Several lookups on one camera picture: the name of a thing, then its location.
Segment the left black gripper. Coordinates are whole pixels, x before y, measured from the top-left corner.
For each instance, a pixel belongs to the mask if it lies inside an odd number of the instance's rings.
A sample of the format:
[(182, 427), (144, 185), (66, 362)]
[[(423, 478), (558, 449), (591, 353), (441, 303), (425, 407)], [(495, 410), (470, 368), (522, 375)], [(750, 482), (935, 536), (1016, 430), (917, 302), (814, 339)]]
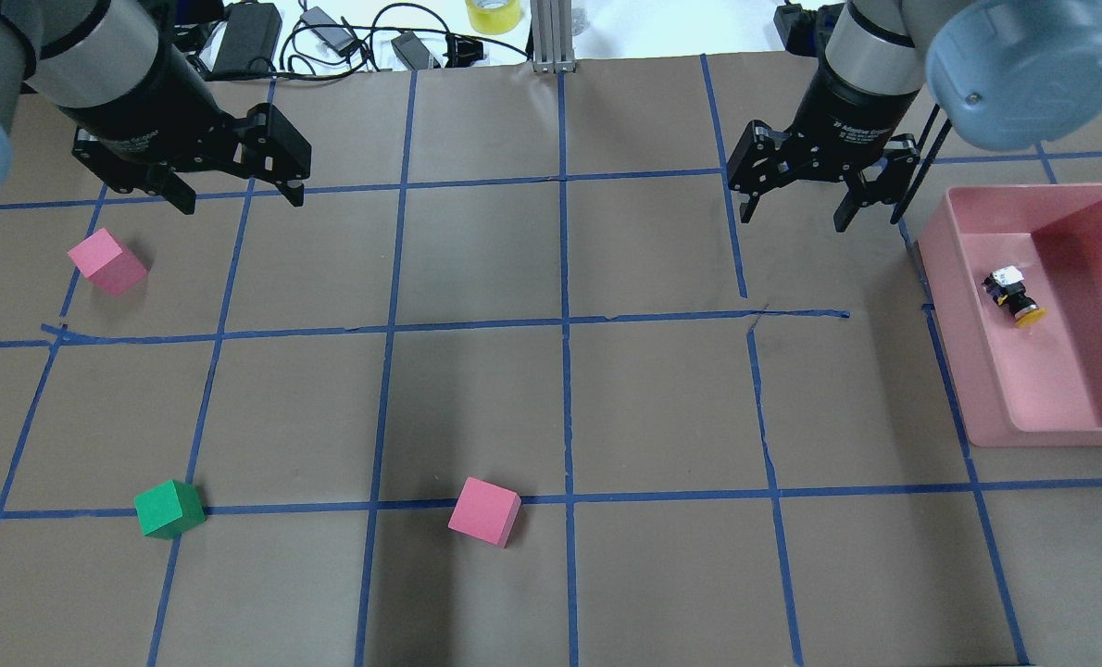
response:
[(89, 107), (60, 105), (78, 128), (72, 155), (107, 186), (148, 186), (183, 215), (196, 192), (184, 173), (217, 172), (276, 186), (290, 206), (305, 203), (311, 144), (271, 103), (246, 117), (222, 110), (198, 72), (173, 47), (127, 93)]

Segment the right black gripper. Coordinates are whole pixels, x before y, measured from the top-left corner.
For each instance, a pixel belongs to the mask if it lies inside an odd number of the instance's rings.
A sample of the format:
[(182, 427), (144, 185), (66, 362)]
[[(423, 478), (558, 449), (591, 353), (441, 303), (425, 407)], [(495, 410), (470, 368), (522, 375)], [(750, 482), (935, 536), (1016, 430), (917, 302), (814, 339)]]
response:
[(750, 121), (726, 161), (741, 223), (753, 219), (763, 195), (795, 181), (846, 184), (833, 215), (838, 233), (847, 232), (862, 208), (901, 198), (920, 153), (912, 135), (896, 131), (916, 96), (863, 90), (830, 68), (817, 68), (792, 122), (777, 130)]

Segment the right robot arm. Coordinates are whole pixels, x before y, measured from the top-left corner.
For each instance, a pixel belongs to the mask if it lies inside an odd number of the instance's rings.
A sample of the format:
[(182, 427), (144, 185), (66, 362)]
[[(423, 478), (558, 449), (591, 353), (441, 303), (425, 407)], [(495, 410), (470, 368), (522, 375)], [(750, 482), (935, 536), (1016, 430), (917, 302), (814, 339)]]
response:
[(744, 223), (792, 182), (843, 183), (836, 232), (898, 222), (952, 132), (1011, 152), (1102, 112), (1102, 1), (785, 1), (774, 25), (815, 71), (791, 125), (747, 123), (726, 160)]

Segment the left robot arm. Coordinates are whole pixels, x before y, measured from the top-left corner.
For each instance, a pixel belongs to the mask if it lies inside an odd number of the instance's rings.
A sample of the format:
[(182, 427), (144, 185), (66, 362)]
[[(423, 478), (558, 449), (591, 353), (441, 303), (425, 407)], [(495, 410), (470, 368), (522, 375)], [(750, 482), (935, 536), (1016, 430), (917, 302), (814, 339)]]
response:
[(196, 193), (183, 174), (222, 172), (305, 202), (305, 136), (272, 103), (241, 118), (222, 109), (139, 1), (0, 1), (0, 191), (23, 88), (71, 119), (72, 155), (115, 193), (191, 215)]

